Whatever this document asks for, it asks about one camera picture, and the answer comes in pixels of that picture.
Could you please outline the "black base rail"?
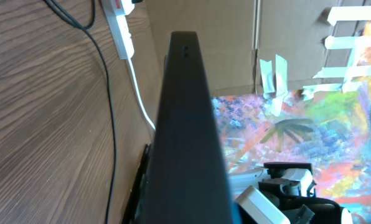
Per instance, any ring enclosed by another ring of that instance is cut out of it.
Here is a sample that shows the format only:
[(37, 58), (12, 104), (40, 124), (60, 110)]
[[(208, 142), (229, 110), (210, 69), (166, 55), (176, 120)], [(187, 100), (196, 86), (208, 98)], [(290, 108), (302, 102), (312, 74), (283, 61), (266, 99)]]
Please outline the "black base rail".
[(146, 144), (141, 157), (135, 180), (131, 189), (126, 210), (123, 214), (122, 224), (137, 224), (143, 210), (144, 193), (148, 183), (147, 172), (151, 157), (152, 144)]

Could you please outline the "white power extension strip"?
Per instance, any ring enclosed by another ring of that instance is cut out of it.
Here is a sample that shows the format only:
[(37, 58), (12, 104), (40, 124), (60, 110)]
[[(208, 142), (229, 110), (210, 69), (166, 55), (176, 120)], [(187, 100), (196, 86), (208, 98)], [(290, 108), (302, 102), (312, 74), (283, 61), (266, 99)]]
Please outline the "white power extension strip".
[(118, 8), (119, 0), (101, 0), (103, 10), (120, 59), (127, 60), (134, 55), (134, 46), (131, 39), (126, 16)]

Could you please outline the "white USB charger plug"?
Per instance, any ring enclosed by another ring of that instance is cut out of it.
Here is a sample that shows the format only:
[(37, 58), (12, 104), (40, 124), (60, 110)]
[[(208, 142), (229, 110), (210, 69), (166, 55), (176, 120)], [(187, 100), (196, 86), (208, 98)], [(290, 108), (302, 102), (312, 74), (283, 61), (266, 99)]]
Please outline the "white USB charger plug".
[(122, 11), (122, 14), (129, 15), (133, 9), (135, 8), (136, 4), (143, 2), (144, 0), (119, 0), (119, 9)]

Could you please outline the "colourful painted cloth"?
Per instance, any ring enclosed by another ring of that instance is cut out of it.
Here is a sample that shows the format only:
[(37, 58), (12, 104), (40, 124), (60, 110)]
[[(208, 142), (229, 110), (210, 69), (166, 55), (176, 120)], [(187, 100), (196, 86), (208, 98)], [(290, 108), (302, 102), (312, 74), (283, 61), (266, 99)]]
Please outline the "colourful painted cloth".
[(310, 163), (371, 223), (371, 1), (260, 1), (256, 28), (254, 92), (212, 100), (228, 172)]

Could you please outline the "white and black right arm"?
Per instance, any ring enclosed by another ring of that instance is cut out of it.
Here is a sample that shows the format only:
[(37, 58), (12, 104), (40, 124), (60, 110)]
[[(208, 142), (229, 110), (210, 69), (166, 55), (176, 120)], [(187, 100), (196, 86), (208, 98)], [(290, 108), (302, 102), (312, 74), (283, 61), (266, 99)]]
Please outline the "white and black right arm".
[(310, 163), (266, 162), (229, 181), (242, 223), (353, 223), (348, 209), (317, 196)]

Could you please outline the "blue Galaxy smartphone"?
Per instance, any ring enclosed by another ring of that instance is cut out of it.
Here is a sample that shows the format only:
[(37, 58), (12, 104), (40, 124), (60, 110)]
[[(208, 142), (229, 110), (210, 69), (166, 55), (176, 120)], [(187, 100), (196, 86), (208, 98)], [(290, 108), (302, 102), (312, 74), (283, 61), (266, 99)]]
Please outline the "blue Galaxy smartphone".
[(140, 223), (240, 223), (196, 32), (170, 36)]

